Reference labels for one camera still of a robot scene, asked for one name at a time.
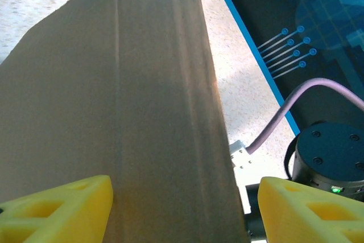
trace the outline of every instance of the screw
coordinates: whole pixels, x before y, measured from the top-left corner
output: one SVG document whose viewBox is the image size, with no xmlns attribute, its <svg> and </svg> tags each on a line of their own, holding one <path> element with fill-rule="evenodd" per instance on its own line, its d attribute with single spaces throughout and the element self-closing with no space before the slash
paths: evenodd
<svg viewBox="0 0 364 243">
<path fill-rule="evenodd" d="M 311 133 L 311 135 L 313 135 L 315 138 L 318 138 L 319 136 L 321 136 L 321 133 L 320 133 L 320 132 L 318 132 L 318 131 L 313 131 L 313 132 Z"/>
<path fill-rule="evenodd" d="M 364 171 L 364 162 L 357 162 L 355 164 L 356 169 Z"/>
<path fill-rule="evenodd" d="M 358 141 L 358 140 L 360 140 L 360 137 L 358 135 L 352 134 L 352 135 L 350 135 L 350 139 L 352 141 Z"/>
<path fill-rule="evenodd" d="M 319 157 L 315 157 L 315 158 L 313 158 L 313 162 L 317 165 L 321 165 L 324 161 L 323 161 L 323 159 L 321 159 Z"/>
</svg>

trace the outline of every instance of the cardboard box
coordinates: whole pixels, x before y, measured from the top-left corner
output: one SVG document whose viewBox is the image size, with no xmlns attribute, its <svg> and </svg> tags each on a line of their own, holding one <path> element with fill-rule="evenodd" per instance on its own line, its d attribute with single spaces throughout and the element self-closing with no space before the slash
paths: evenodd
<svg viewBox="0 0 364 243">
<path fill-rule="evenodd" d="M 70 0 L 1 64 L 0 109 L 0 201 L 105 174 L 105 242 L 248 242 L 201 0 Z"/>
</svg>

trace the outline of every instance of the blue tape edge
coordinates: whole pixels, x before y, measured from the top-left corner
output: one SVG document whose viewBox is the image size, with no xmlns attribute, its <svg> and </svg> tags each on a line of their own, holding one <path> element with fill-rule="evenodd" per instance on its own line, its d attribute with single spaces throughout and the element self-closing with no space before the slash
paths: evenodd
<svg viewBox="0 0 364 243">
<path fill-rule="evenodd" d="M 268 82 L 268 85 L 272 89 L 273 94 L 274 94 L 278 104 L 280 106 L 282 106 L 283 103 L 284 103 L 284 99 L 283 99 L 282 95 L 280 94 L 279 89 L 278 89 L 277 85 L 275 84 L 271 74 L 269 73 L 269 70 L 266 67 L 261 55 L 259 54 L 259 51 L 258 51 L 253 39 L 251 38 L 251 36 L 250 36 L 250 34 L 249 34 L 243 20 L 241 19 L 237 9 L 235 8 L 233 1 L 225 0 L 225 2 L 227 4 L 228 8 L 230 9 L 230 12 L 233 15 L 235 21 L 237 22 L 238 27 L 239 27 L 241 33 L 243 34 L 246 42 L 248 43 L 248 46 L 250 47 L 250 50 L 252 51 L 258 65 L 260 66 L 260 69 L 262 70 L 262 72 L 263 72 L 263 74 L 264 74 L 264 76 L 265 76 L 265 78 L 266 78 L 266 80 Z M 299 130 L 299 128 L 298 128 L 298 126 L 297 126 L 291 112 L 288 112 L 286 114 L 286 119 L 287 119 L 293 133 L 295 135 L 298 135 L 300 133 L 300 130 Z"/>
</svg>

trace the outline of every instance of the green led light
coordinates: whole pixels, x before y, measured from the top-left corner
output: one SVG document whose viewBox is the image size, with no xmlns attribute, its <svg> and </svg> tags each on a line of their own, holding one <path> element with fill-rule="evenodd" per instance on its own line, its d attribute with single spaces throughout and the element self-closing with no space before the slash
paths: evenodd
<svg viewBox="0 0 364 243">
<path fill-rule="evenodd" d="M 338 187 L 338 186 L 332 186 L 331 187 L 331 191 L 333 193 L 341 193 L 343 190 L 344 190 L 344 188 L 342 188 L 342 187 Z"/>
</svg>

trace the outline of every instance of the black cylindrical motor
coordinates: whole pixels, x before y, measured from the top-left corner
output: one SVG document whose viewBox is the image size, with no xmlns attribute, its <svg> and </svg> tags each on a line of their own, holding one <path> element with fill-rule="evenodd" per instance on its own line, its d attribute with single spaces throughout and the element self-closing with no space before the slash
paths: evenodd
<svg viewBox="0 0 364 243">
<path fill-rule="evenodd" d="M 303 130 L 292 180 L 364 201 L 364 131 L 328 122 Z"/>
</svg>

